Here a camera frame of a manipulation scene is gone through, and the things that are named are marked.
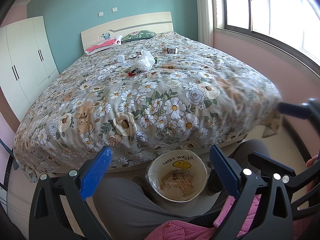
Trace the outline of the milk carton box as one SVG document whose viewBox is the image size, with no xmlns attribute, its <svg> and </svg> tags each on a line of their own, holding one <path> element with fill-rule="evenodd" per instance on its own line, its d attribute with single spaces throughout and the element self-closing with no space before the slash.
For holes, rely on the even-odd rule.
<svg viewBox="0 0 320 240">
<path fill-rule="evenodd" d="M 165 54 L 177 54 L 178 53 L 178 48 L 176 48 L 176 47 L 163 47 L 162 48 L 162 53 L 165 53 Z"/>
</svg>

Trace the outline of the white plastic bag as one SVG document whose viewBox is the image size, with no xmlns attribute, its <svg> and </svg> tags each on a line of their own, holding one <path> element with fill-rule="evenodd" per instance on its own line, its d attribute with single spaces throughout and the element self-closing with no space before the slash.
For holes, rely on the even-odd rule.
<svg viewBox="0 0 320 240">
<path fill-rule="evenodd" d="M 143 50 L 140 55 L 138 55 L 133 64 L 131 65 L 131 71 L 135 73 L 148 72 L 152 69 L 155 64 L 155 58 L 147 50 Z"/>
</svg>

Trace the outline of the white yogurt cup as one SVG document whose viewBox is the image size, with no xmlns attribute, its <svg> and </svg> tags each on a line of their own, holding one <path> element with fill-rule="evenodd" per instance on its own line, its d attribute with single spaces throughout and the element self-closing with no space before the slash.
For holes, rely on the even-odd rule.
<svg viewBox="0 0 320 240">
<path fill-rule="evenodd" d="M 119 63 L 124 62 L 124 61 L 125 61 L 125 55 L 118 55 L 118 56 L 117 56 L 117 61 L 118 61 Z"/>
</svg>

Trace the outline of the white trash bin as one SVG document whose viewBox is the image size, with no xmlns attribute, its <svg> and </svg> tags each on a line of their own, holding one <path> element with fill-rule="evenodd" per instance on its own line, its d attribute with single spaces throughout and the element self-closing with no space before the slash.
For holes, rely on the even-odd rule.
<svg viewBox="0 0 320 240">
<path fill-rule="evenodd" d="M 209 168 L 194 152 L 174 150 L 153 160 L 146 169 L 145 177 L 165 200 L 186 203 L 206 187 Z"/>
</svg>

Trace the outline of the grey trousers legs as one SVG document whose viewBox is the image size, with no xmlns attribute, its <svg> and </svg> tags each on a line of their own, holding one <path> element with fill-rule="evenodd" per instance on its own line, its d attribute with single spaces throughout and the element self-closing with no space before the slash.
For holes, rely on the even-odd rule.
<svg viewBox="0 0 320 240">
<path fill-rule="evenodd" d="M 233 202 L 222 190 L 207 212 L 185 217 L 154 203 L 144 186 L 124 178 L 101 180 L 93 203 L 112 239 L 210 239 Z"/>
</svg>

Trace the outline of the floral bed quilt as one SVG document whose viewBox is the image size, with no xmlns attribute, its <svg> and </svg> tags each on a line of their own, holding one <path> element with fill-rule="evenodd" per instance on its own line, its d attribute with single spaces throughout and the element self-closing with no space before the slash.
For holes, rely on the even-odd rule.
<svg viewBox="0 0 320 240">
<path fill-rule="evenodd" d="M 162 53 L 178 48 L 177 54 Z M 155 58 L 129 76 L 137 51 Z M 119 63 L 118 55 L 125 55 Z M 28 109 L 15 134 L 14 156 L 27 179 L 79 169 L 104 147 L 112 169 L 129 168 L 170 150 L 207 152 L 247 135 L 279 132 L 281 96 L 249 65 L 175 32 L 83 55 Z"/>
</svg>

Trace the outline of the white curtain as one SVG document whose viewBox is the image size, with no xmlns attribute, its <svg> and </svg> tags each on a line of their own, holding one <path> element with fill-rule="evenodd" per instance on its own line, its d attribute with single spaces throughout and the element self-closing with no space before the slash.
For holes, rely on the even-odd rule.
<svg viewBox="0 0 320 240">
<path fill-rule="evenodd" d="M 199 42 L 214 46 L 215 0 L 196 0 Z"/>
</svg>

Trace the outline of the white wardrobe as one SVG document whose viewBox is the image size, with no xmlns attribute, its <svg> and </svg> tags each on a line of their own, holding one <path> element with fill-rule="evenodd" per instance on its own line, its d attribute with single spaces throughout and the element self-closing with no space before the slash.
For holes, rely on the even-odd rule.
<svg viewBox="0 0 320 240">
<path fill-rule="evenodd" d="M 18 120 L 58 75 L 43 16 L 1 28 L 1 89 Z"/>
</svg>

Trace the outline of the cream wooden headboard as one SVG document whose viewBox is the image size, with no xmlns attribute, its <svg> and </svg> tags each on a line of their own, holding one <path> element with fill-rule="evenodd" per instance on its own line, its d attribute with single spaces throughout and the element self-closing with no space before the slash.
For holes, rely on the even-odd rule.
<svg viewBox="0 0 320 240">
<path fill-rule="evenodd" d="M 106 22 L 81 32 L 83 50 L 102 41 L 104 36 L 110 37 L 126 35 L 140 30 L 150 30 L 155 33 L 174 31 L 171 12 L 153 12 L 120 18 Z"/>
</svg>

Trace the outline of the green floral pillow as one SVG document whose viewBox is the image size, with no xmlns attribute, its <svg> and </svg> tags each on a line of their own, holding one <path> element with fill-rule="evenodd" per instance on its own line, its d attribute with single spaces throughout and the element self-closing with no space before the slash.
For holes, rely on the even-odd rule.
<svg viewBox="0 0 320 240">
<path fill-rule="evenodd" d="M 131 42 L 131 41 L 138 41 L 138 40 L 148 40 L 153 38 L 156 35 L 154 31 L 150 30 L 140 30 L 135 31 L 132 33 L 127 34 L 122 41 L 123 42 Z"/>
</svg>

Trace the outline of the pink white pillow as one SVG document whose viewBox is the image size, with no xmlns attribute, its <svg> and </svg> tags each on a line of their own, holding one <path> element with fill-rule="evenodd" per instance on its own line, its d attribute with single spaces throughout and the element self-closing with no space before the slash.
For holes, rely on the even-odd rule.
<svg viewBox="0 0 320 240">
<path fill-rule="evenodd" d="M 119 46 L 119 45 L 121 45 L 122 38 L 123 37 L 121 35 L 118 35 L 116 37 L 108 38 L 108 39 L 105 39 L 105 40 L 103 40 L 101 42 L 98 42 L 97 44 L 87 48 L 85 50 L 85 54 L 87 56 L 91 56 L 91 55 L 93 55 L 95 53 L 98 53 L 100 51 L 106 50 L 108 48 Z"/>
</svg>

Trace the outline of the window with dark frame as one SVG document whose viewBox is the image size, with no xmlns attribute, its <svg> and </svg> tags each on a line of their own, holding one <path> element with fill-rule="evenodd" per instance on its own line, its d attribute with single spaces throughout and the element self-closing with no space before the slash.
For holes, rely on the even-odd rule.
<svg viewBox="0 0 320 240">
<path fill-rule="evenodd" d="M 217 27 L 270 44 L 319 73 L 314 0 L 215 0 Z"/>
</svg>

